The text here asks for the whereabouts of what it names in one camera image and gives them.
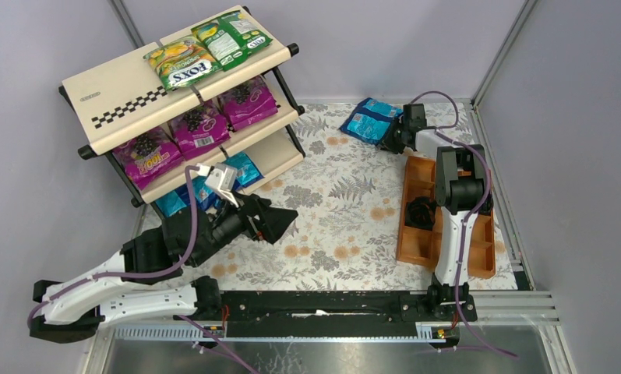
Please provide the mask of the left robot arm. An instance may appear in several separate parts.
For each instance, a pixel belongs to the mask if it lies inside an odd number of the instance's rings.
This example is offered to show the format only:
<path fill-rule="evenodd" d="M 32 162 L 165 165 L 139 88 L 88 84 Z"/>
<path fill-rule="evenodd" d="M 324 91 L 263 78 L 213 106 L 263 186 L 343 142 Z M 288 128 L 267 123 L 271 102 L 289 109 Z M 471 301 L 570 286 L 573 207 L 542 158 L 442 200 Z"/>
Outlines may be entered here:
<path fill-rule="evenodd" d="M 86 340 L 115 324 L 157 317 L 215 316 L 223 310 L 217 280 L 190 275 L 236 238 L 276 243 L 298 211 L 240 195 L 216 214 L 196 205 L 143 231 L 102 264 L 66 282 L 34 284 L 31 337 L 58 344 Z"/>

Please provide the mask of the green Fox's candy bag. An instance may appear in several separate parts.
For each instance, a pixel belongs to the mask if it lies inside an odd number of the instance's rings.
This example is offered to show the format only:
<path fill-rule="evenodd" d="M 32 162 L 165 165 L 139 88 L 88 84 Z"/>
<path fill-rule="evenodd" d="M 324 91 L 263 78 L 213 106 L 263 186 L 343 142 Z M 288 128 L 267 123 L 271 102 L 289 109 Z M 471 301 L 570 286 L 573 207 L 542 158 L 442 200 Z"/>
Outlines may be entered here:
<path fill-rule="evenodd" d="M 152 50 L 143 60 L 157 74 L 166 91 L 191 86 L 221 71 L 220 63 L 193 35 Z"/>
<path fill-rule="evenodd" d="M 224 71 L 246 62 L 272 42 L 272 38 L 247 19 L 242 11 L 226 12 L 194 26 L 191 31 Z"/>

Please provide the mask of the blue candy bag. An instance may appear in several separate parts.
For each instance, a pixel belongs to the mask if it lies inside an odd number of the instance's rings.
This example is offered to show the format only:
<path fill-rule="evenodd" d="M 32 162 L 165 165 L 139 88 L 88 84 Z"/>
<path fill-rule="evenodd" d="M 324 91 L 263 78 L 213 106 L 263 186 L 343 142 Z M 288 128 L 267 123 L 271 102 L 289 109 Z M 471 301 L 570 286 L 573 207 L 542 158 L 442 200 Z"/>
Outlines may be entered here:
<path fill-rule="evenodd" d="M 356 104 L 339 130 L 364 143 L 378 145 L 401 114 L 402 108 L 368 97 Z"/>

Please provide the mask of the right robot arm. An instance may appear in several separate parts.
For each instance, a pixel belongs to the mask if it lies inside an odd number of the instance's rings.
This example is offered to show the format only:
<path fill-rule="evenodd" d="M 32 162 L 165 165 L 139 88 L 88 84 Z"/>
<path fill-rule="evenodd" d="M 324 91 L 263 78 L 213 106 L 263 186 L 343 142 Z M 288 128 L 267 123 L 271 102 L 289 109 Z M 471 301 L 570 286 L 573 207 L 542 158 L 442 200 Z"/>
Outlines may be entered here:
<path fill-rule="evenodd" d="M 491 173 L 483 146 L 466 144 L 428 124 L 423 104 L 406 104 L 380 144 L 401 152 L 434 146 L 434 201 L 441 212 L 438 263 L 422 299 L 424 311 L 436 318 L 467 323 L 476 320 L 468 285 L 468 255 L 477 218 L 492 211 Z"/>

